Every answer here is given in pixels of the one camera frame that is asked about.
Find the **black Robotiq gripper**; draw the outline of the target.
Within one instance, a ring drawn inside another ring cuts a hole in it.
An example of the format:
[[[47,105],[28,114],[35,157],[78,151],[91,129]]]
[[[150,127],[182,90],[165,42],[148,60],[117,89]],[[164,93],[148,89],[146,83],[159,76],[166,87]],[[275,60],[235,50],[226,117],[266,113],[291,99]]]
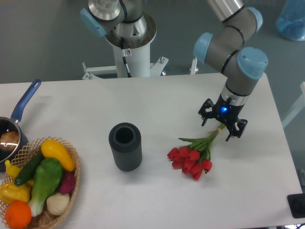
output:
[[[230,104],[227,99],[223,99],[221,95],[216,104],[208,98],[198,111],[198,114],[202,119],[201,126],[204,126],[208,119],[215,119],[225,124],[229,131],[226,142],[228,142],[231,137],[240,138],[248,124],[246,119],[239,119],[238,117],[243,107],[243,105]]]

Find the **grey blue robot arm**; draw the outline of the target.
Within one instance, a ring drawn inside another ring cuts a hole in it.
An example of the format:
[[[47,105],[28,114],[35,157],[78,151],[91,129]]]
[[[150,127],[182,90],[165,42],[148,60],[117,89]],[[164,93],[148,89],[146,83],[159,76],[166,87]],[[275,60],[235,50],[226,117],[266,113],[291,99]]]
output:
[[[258,10],[246,8],[240,0],[211,0],[209,4],[224,28],[217,35],[202,34],[193,54],[227,80],[217,102],[206,100],[199,115],[204,122],[216,119],[224,124],[230,137],[241,137],[247,120],[238,115],[268,64],[263,51],[245,43],[259,31],[263,19]],[[152,76],[150,44],[156,25],[140,0],[90,0],[80,17],[91,33],[112,45],[118,77]]]

